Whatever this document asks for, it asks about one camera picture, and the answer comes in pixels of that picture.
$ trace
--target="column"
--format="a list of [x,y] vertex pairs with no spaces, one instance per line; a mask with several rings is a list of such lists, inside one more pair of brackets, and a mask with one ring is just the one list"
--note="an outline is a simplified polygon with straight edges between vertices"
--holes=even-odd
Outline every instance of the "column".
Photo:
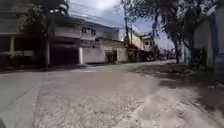
[[10,37],[10,56],[11,58],[15,55],[15,37]]
[[84,64],[83,62],[83,49],[79,47],[79,64]]
[[49,66],[51,62],[50,58],[50,43],[49,41],[46,42],[46,66]]

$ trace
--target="window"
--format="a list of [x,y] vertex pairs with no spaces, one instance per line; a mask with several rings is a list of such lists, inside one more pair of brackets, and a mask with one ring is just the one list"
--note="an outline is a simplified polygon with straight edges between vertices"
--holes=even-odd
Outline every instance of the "window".
[[87,30],[87,28],[86,27],[83,27],[82,28],[82,33],[86,33],[86,30]]
[[96,35],[96,30],[95,29],[92,29],[91,30],[91,34],[95,36]]
[[105,32],[104,33],[104,38],[112,39],[113,38],[113,35],[111,33]]
[[145,42],[145,45],[149,45],[149,42]]

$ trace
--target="utility pole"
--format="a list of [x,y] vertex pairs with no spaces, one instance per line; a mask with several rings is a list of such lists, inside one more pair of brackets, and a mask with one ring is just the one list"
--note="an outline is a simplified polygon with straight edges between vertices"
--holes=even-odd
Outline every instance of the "utility pole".
[[121,0],[121,3],[123,5],[123,9],[124,9],[124,22],[125,22],[125,33],[126,33],[126,36],[124,38],[124,42],[125,42],[125,46],[127,48],[127,61],[130,61],[130,58],[129,58],[129,54],[130,54],[130,49],[129,49],[130,39],[129,39],[127,8],[126,8],[127,3],[126,3],[126,0]]
[[127,17],[127,8],[126,8],[126,2],[125,0],[121,0],[122,4],[123,4],[123,9],[124,9],[124,22],[125,22],[125,32],[126,32],[126,36],[125,36],[125,43],[127,46],[129,46],[129,29],[128,29],[128,17]]

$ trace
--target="tree trunk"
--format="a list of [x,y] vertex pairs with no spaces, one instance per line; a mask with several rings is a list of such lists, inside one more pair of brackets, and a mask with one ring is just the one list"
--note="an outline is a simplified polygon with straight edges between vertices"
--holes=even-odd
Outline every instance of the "tree trunk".
[[176,63],[179,64],[180,63],[180,59],[179,59],[179,50],[178,50],[177,43],[174,43],[174,47],[175,47],[175,54],[176,54]]

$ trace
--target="street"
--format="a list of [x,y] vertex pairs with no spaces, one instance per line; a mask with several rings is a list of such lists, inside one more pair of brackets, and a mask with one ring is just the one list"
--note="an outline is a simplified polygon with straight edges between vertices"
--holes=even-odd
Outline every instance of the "street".
[[151,62],[0,76],[0,117],[7,128],[221,128],[192,98],[193,87],[133,72]]

